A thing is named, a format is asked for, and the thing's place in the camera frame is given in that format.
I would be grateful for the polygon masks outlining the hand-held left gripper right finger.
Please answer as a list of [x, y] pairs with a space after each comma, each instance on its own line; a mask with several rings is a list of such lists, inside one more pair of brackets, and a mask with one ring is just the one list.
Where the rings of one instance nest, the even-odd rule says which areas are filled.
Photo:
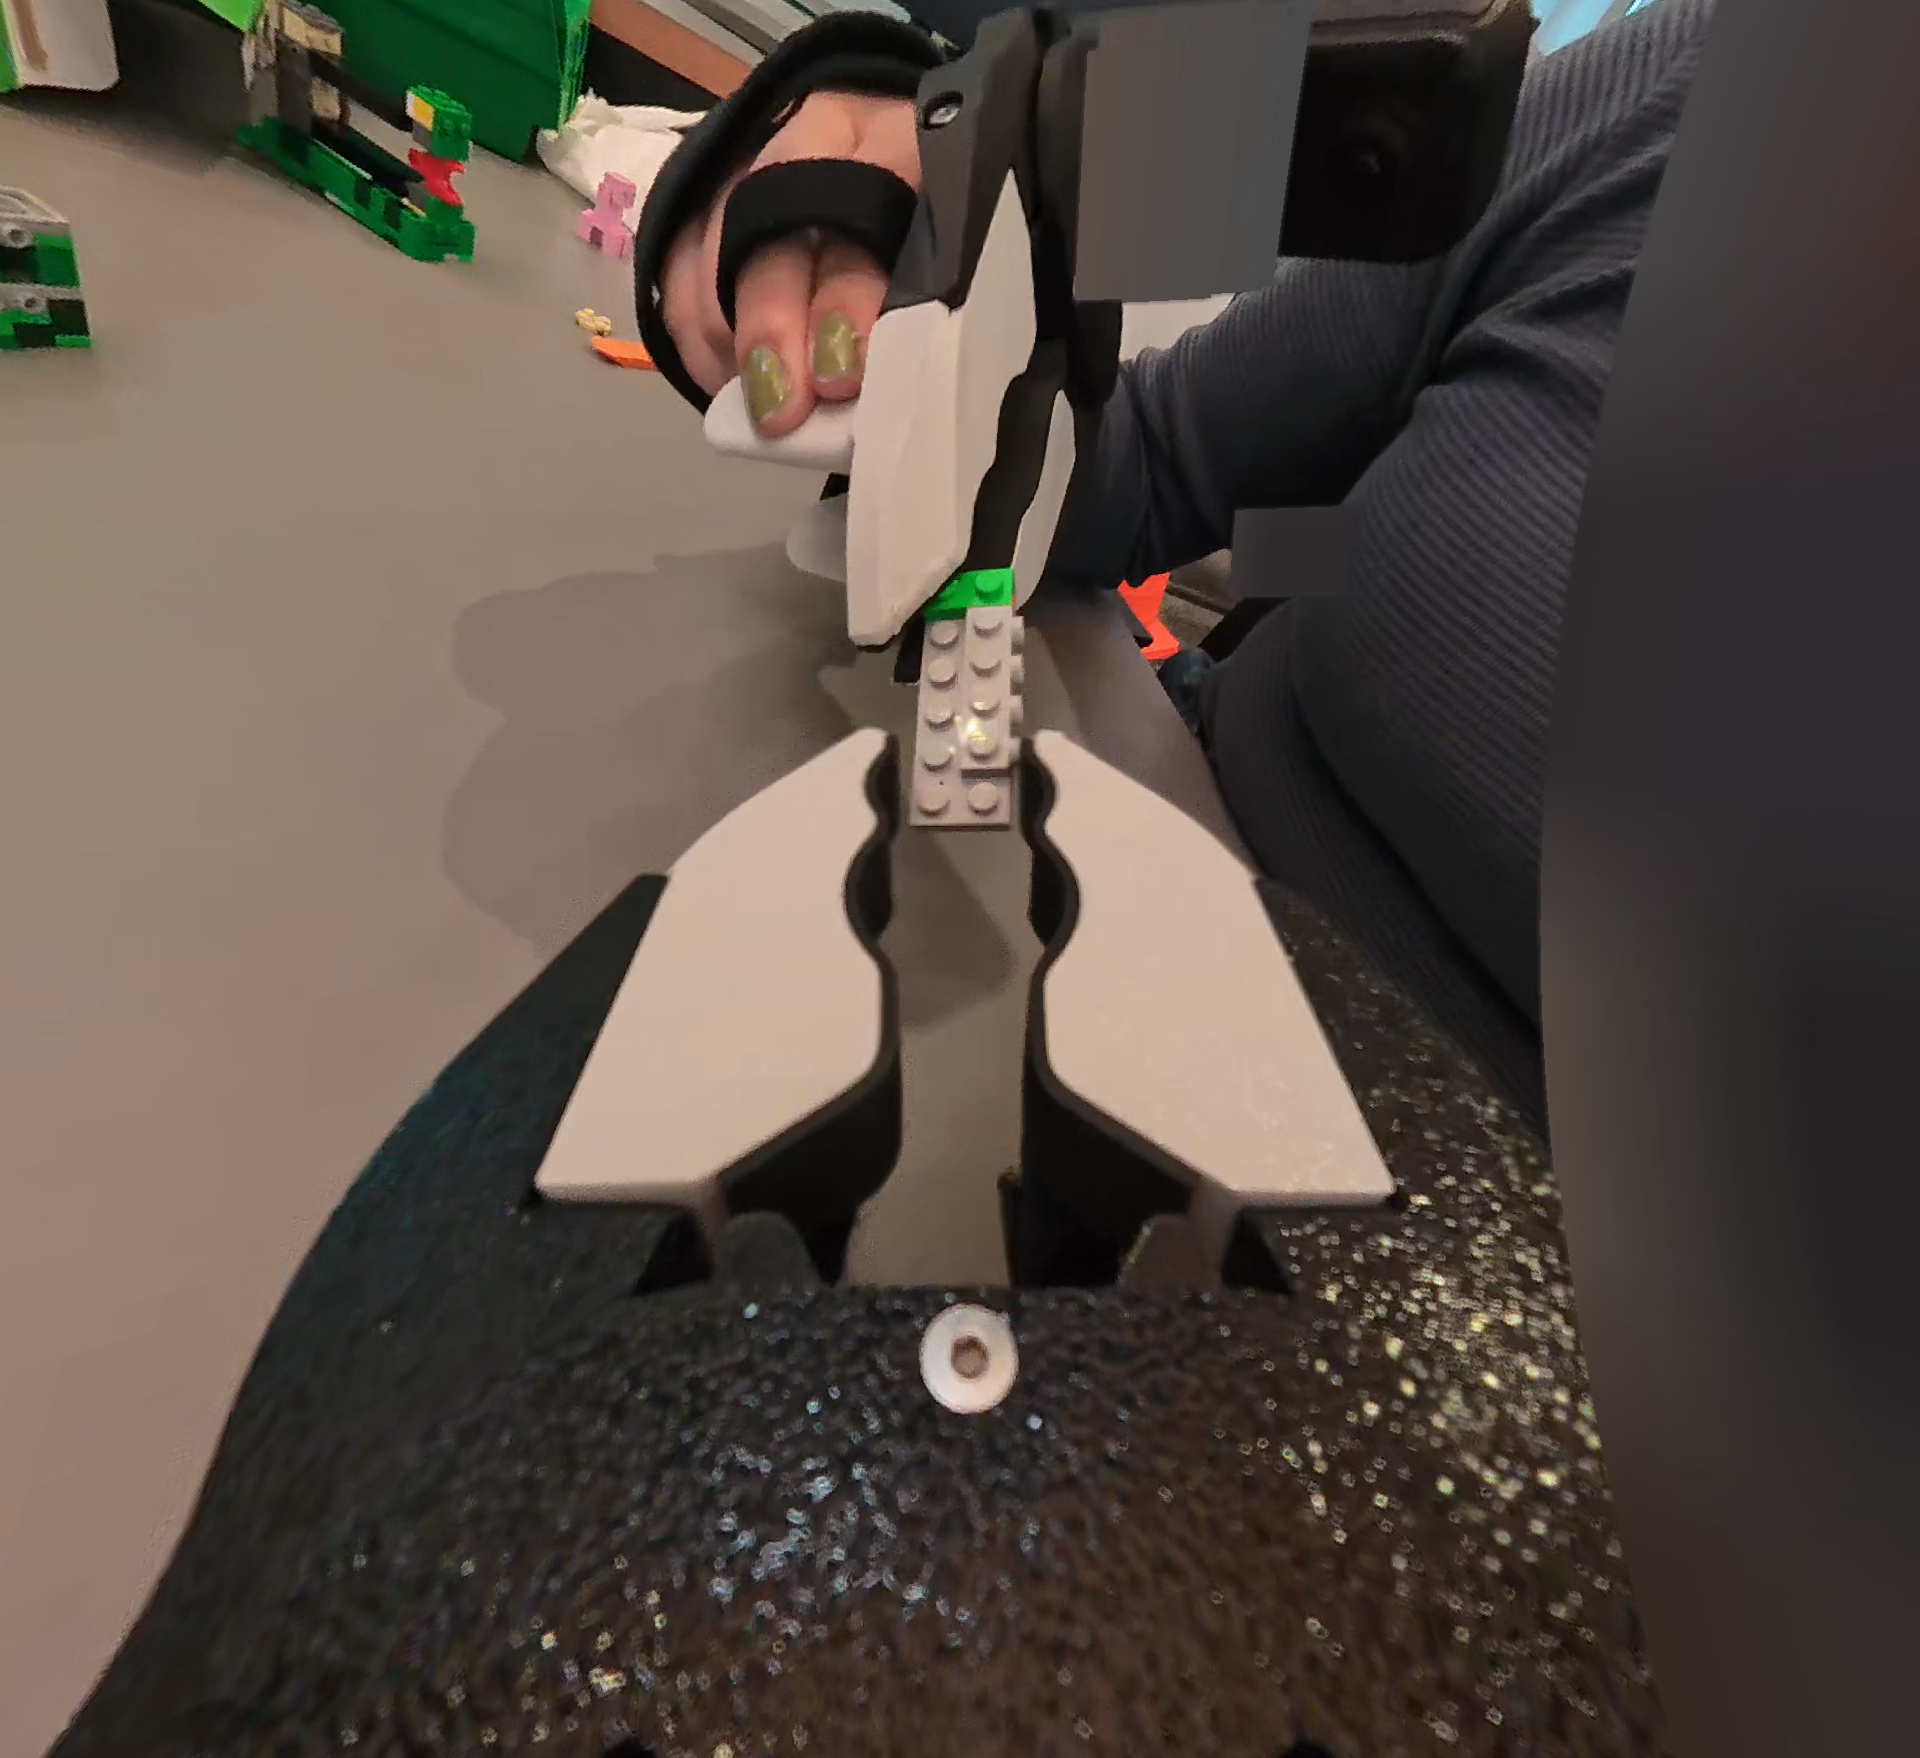
[[1376, 1208], [1396, 1177], [1286, 956], [1253, 868], [1063, 730], [1041, 846], [1072, 930], [1041, 982], [1044, 1063], [1213, 1211]]

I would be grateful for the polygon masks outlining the long grey brick plate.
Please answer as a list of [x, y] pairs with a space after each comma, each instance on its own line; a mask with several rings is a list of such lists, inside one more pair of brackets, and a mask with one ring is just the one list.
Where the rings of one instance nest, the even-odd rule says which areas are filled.
[[1024, 751], [1024, 613], [971, 606], [922, 620], [904, 823], [921, 829], [1007, 829]]

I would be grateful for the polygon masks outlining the white plastic bag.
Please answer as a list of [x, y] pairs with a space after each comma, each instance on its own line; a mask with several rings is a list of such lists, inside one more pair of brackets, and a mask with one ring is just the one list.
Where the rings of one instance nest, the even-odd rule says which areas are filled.
[[613, 175], [635, 185], [644, 207], [661, 165], [703, 116], [708, 110], [613, 105], [587, 91], [559, 131], [536, 133], [536, 152], [580, 197], [594, 203], [599, 182]]

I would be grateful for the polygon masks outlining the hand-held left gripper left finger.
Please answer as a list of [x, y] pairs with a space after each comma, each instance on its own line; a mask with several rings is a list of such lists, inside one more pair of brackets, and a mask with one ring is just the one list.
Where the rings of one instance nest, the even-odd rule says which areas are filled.
[[666, 868], [536, 1193], [733, 1211], [884, 1063], [884, 963], [855, 859], [884, 847], [896, 739], [858, 728], [710, 823]]

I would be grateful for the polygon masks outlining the person's right forearm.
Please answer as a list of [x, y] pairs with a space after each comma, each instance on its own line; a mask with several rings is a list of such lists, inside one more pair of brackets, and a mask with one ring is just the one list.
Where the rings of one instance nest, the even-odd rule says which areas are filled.
[[1599, 417], [1717, 0], [1661, 0], [1534, 60], [1497, 193], [1426, 264], [1283, 258], [1172, 348], [1123, 361], [1049, 570], [1138, 582], [1246, 509], [1341, 501], [1426, 394]]

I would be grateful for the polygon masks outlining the grey desk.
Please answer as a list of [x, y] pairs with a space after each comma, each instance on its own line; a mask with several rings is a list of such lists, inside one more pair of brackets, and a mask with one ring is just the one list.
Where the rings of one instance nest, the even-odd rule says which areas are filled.
[[903, 690], [577, 309], [619, 264], [477, 156], [474, 267], [184, 90], [4, 104], [95, 345], [4, 354], [4, 1755], [177, 1543], [327, 1213], [631, 876]]

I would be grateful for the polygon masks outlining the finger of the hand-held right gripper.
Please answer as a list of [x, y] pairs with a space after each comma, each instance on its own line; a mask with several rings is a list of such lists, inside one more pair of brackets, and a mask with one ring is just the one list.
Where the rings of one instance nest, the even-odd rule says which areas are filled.
[[1012, 382], [975, 491], [975, 570], [1044, 580], [1075, 472], [1075, 413], [1057, 382]]
[[849, 483], [849, 634], [887, 647], [975, 569], [975, 491], [1012, 382], [1057, 382], [1041, 338], [1032, 237], [1005, 175], [961, 305], [890, 309], [869, 333]]

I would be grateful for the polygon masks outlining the grey and green brick model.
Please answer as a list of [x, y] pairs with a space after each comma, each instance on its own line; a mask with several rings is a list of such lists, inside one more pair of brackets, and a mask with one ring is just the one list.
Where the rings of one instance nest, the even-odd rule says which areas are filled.
[[4, 352], [93, 345], [76, 229], [63, 213], [4, 185]]

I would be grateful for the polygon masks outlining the person's right hand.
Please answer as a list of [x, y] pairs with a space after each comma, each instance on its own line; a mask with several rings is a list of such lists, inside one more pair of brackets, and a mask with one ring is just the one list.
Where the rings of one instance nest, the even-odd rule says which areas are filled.
[[743, 381], [743, 401], [767, 440], [797, 434], [817, 404], [855, 401], [887, 268], [827, 229], [798, 229], [758, 252], [735, 279], [735, 314], [716, 299], [724, 207], [743, 176], [803, 158], [853, 158], [921, 185], [909, 100], [812, 91], [716, 187], [663, 258], [661, 314], [687, 371], [716, 394]]

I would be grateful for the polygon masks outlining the green and black brick model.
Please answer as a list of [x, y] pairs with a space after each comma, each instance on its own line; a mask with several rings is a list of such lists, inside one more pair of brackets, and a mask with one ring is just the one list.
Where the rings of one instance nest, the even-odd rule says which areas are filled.
[[344, 29], [312, 2], [274, 0], [245, 40], [249, 113], [234, 139], [290, 185], [419, 264], [468, 264], [463, 197], [474, 113], [444, 90], [379, 97], [344, 67]]

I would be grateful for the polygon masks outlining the person's torso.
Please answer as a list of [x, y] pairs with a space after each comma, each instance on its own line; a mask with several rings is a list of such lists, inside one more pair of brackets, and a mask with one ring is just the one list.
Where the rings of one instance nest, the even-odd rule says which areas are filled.
[[1207, 712], [1263, 861], [1426, 1002], [1549, 1128], [1541, 821], [1599, 417], [1426, 394], [1330, 503], [1349, 582], [1266, 616]]

